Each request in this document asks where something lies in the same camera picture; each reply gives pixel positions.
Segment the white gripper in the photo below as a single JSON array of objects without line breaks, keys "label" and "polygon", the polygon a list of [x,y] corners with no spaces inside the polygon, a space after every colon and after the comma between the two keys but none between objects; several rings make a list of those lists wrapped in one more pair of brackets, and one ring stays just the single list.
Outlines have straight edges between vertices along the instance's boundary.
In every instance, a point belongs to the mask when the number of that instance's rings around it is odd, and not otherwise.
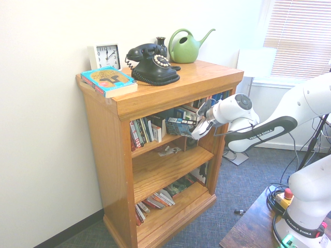
[{"label": "white gripper", "polygon": [[216,123],[216,120],[201,119],[201,121],[198,123],[198,125],[195,127],[195,129],[192,131],[192,133],[188,132],[186,136],[188,138],[199,140],[200,138],[202,138],[209,132],[209,129],[215,123]]}]

